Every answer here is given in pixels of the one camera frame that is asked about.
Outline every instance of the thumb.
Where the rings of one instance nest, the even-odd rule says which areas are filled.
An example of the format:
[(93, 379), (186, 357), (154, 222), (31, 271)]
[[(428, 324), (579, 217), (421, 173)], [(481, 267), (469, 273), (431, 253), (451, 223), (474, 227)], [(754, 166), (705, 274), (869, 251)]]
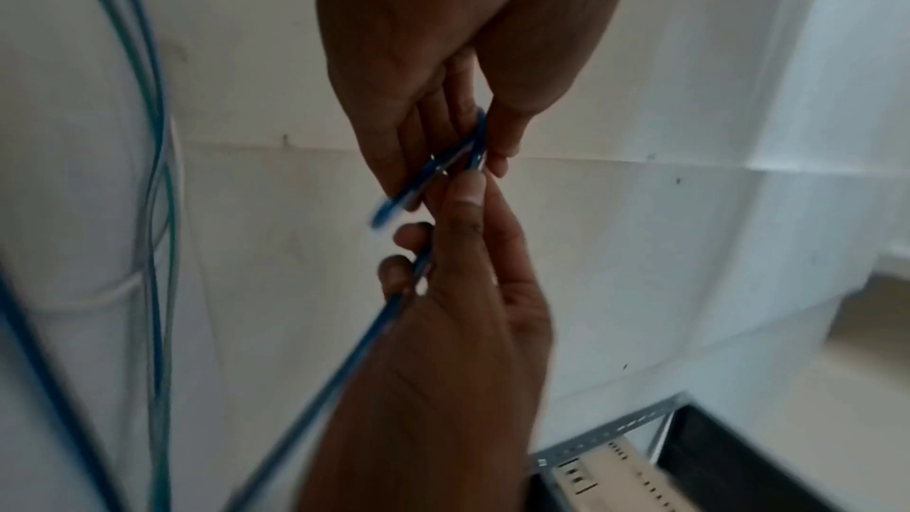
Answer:
[(489, 283), (490, 257), (483, 242), (483, 198), (486, 175), (466, 170), (448, 186), (433, 235), (433, 282), (430, 290), (476, 289)]

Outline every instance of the hand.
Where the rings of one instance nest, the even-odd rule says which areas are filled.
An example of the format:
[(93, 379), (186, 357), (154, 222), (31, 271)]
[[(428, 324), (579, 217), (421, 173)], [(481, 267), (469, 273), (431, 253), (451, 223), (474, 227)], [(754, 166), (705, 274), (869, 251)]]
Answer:
[(473, 62), (493, 90), (488, 167), (570, 87), (618, 0), (317, 0), (329, 78), (386, 194), (474, 126)]
[(413, 251), (432, 237), (427, 293), (413, 293), (407, 258), (382, 262), (383, 294), (407, 304), (342, 396), (299, 510), (519, 510), (547, 303), (492, 177), (457, 176), (437, 220), (395, 233)]

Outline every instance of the white cable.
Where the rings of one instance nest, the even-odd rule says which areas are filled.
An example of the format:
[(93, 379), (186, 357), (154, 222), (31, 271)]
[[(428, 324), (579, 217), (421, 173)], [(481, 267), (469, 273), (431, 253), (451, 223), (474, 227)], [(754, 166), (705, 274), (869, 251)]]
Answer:
[[(176, 172), (177, 179), (177, 209), (183, 213), (184, 209), (184, 198), (186, 195), (184, 191), (186, 189), (186, 176), (184, 174), (184, 164), (183, 164), (183, 148), (180, 146), (180, 138), (177, 133), (176, 121), (171, 117), (171, 122), (169, 122), (171, 128), (171, 144), (173, 146), (173, 160), (174, 160), (174, 171)], [(179, 223), (182, 219), (177, 218), (176, 222), (179, 226)], [(168, 236), (168, 223), (165, 222), (164, 227), (158, 233), (155, 238), (155, 254), (166, 244), (165, 239)], [(26, 302), (26, 309), (31, 313), (36, 314), (72, 314), (78, 312), (88, 312), (92, 310), (98, 310), (100, 308), (106, 308), (115, 302), (120, 302), (140, 286), (142, 286), (142, 279), (145, 274), (145, 263), (137, 266), (136, 269), (128, 277), (124, 278), (115, 285), (104, 288), (95, 294), (88, 296), (78, 297), (70, 300), (62, 301), (31, 301)]]

